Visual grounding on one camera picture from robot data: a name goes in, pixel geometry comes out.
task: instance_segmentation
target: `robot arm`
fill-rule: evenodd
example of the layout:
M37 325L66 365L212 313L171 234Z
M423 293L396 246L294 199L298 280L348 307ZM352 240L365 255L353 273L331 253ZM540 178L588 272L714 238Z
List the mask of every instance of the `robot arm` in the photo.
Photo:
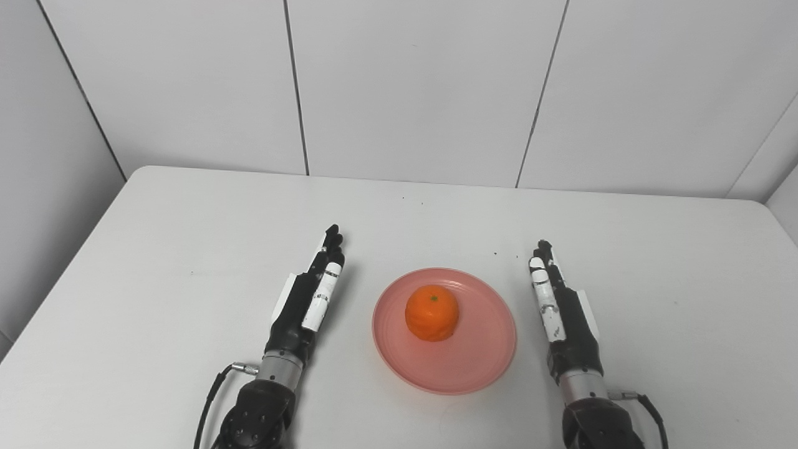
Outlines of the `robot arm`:
M213 448L282 447L283 436L294 417L294 390L313 351L316 332L344 265L342 242L343 236L333 224L327 229L308 271L289 276L272 316L271 333L260 366L255 369L231 365L255 374L255 379L239 390Z
M568 449L643 449L642 441L632 429L629 413L610 398L604 384L599 342L579 294L565 284L551 244L541 240L533 255L529 271L549 340L549 373L565 402L565 446ZM656 414L654 418L663 435L662 447L666 449L664 427L658 417Z

